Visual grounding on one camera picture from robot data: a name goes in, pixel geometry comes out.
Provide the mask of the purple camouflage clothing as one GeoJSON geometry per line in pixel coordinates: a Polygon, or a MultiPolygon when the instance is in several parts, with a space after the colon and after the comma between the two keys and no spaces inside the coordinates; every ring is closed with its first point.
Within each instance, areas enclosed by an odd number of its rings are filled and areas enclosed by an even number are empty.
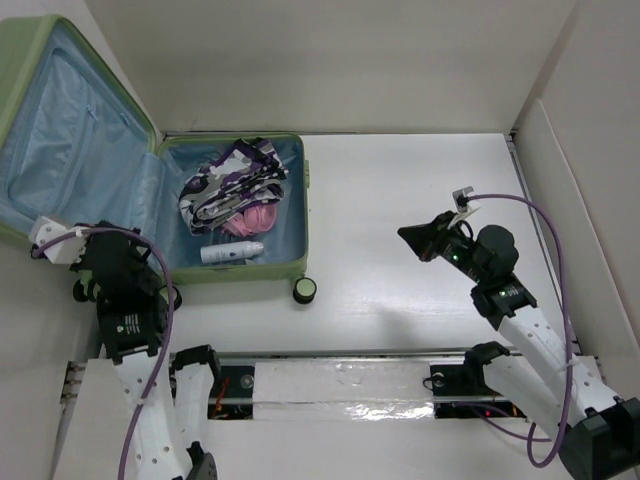
{"type": "Polygon", "coordinates": [[[179,212],[190,233],[202,235],[251,207],[280,202],[287,176],[271,141],[239,139],[186,182],[179,195],[179,212]]]}

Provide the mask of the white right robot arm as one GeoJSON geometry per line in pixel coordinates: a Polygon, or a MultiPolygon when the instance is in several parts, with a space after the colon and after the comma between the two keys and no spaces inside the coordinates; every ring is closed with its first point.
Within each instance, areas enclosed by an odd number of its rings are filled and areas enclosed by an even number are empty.
{"type": "Polygon", "coordinates": [[[502,226],[467,236],[446,211],[398,235],[422,262],[441,258],[475,286],[474,307],[527,362],[522,367],[498,342],[465,354],[462,381],[474,393],[492,390],[518,407],[554,442],[574,479],[610,479],[639,464],[639,401],[623,399],[593,375],[545,319],[514,273],[519,252],[502,226]]]}

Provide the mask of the pink headphones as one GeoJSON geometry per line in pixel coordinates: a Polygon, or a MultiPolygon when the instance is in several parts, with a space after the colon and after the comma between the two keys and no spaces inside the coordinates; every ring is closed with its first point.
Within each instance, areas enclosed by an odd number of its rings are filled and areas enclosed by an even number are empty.
{"type": "Polygon", "coordinates": [[[237,237],[250,237],[269,231],[276,222],[277,204],[257,202],[234,213],[221,229],[237,237]]]}

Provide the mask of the white spray bottle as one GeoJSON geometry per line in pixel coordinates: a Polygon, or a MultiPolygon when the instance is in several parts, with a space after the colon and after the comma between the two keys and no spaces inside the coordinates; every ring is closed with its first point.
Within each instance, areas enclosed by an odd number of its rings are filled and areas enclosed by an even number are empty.
{"type": "Polygon", "coordinates": [[[200,258],[204,264],[246,260],[259,256],[264,251],[261,242],[242,241],[202,247],[200,258]]]}

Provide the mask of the green hard-shell suitcase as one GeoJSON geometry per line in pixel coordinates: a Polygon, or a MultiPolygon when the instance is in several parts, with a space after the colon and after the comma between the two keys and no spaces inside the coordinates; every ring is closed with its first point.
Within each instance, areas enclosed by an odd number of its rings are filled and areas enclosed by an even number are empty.
{"type": "Polygon", "coordinates": [[[1,232],[20,238],[42,215],[73,224],[107,221],[137,229],[160,250],[179,284],[288,279],[297,301],[306,277],[309,166],[293,134],[157,139],[150,120],[68,19],[1,23],[1,232]],[[239,139],[271,141],[288,170],[285,196],[267,232],[237,237],[221,226],[194,236],[179,195],[198,169],[239,139]],[[204,264],[200,249],[254,241],[261,255],[204,264]]]}

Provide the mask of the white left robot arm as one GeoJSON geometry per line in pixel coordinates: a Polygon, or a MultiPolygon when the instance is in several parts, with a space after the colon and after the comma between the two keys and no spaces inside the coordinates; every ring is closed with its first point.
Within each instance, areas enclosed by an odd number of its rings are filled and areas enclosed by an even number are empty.
{"type": "Polygon", "coordinates": [[[120,479],[215,479],[203,440],[209,397],[222,387],[217,354],[208,345],[169,353],[181,295],[159,251],[134,231],[84,230],[85,251],[74,270],[90,280],[99,330],[120,382],[130,420],[120,450],[120,479]]]}

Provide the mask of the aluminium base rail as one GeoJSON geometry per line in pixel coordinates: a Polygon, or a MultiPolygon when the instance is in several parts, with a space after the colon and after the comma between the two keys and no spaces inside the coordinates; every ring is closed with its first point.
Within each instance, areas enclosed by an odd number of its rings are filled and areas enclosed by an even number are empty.
{"type": "Polygon", "coordinates": [[[507,401],[464,397],[438,404],[431,365],[410,359],[280,359],[226,362],[207,418],[230,420],[424,420],[520,417],[507,401]]]}

